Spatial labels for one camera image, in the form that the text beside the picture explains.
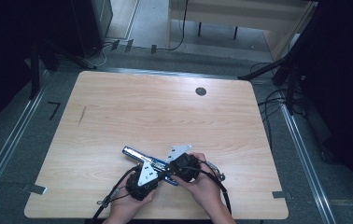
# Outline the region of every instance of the chair leg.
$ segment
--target chair leg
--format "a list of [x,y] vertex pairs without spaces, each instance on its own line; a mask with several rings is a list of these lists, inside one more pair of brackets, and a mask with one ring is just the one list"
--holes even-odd
[[234,30],[234,38],[233,38],[233,39],[236,39],[236,38],[237,38],[237,29],[238,29],[238,26],[235,27],[235,30]]
[[199,33],[197,35],[200,36],[200,34],[201,34],[201,22],[199,22]]

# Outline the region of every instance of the person's left hand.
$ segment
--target person's left hand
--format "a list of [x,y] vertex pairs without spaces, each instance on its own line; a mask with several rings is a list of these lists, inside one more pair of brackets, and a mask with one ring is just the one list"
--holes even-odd
[[[121,183],[118,185],[120,191],[115,195],[115,197],[113,197],[113,199],[128,194],[125,186],[128,178],[130,178],[133,173],[134,172],[131,172],[121,181]],[[152,201],[154,191],[155,190],[153,190],[143,201],[138,201],[137,199],[132,198],[130,195],[113,201],[110,205],[109,218],[106,219],[104,224],[125,224],[129,222],[131,219],[133,219],[135,214],[142,206]]]

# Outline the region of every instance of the person's hand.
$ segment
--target person's hand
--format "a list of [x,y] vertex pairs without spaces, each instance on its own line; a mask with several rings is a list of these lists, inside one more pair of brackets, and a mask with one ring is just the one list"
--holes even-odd
[[[205,155],[202,153],[191,153],[191,155],[200,161],[206,161]],[[215,175],[203,162],[200,163],[200,169]],[[194,201],[204,208],[213,223],[235,223],[232,215],[220,198],[220,188],[208,176],[200,173],[194,181],[189,183],[176,175],[172,175],[171,178],[173,178],[179,186],[187,189],[191,193]]]
[[[124,186],[126,186],[128,178],[130,178],[133,173],[134,172],[131,172],[127,175],[118,185],[120,191],[115,195],[114,199],[128,194],[128,191]],[[142,206],[152,201],[154,191],[155,190],[153,190],[143,201],[138,201],[130,195],[113,201],[110,205],[109,218],[105,220],[104,224],[125,224],[129,222]]]

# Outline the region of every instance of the wooden table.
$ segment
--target wooden table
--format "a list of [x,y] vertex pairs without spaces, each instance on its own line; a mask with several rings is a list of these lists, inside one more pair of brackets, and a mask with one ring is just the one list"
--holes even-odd
[[[165,159],[187,144],[226,175],[234,218],[288,216],[285,199],[272,194],[282,188],[249,82],[100,72],[79,75],[35,182],[48,190],[30,196],[25,215],[92,217],[136,165],[124,146]],[[186,190],[162,181],[136,218],[208,217]]]
[[[171,20],[183,20],[185,4],[186,0],[169,0],[168,48]],[[277,60],[288,49],[292,38],[308,23],[314,5],[301,0],[190,0],[186,21],[263,30],[273,59]]]

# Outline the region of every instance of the white floor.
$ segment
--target white floor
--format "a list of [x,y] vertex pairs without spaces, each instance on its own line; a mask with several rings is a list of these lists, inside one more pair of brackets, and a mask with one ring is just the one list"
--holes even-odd
[[[150,49],[156,45],[158,49],[165,48],[168,1],[140,0],[138,4],[131,31],[121,42],[133,39],[136,47]],[[172,21],[171,48],[182,38],[182,24],[182,21]],[[186,21],[183,44],[176,51],[261,63],[273,61],[262,30],[239,27],[234,40],[234,27],[203,23],[201,36],[198,36],[198,26],[198,22]]]

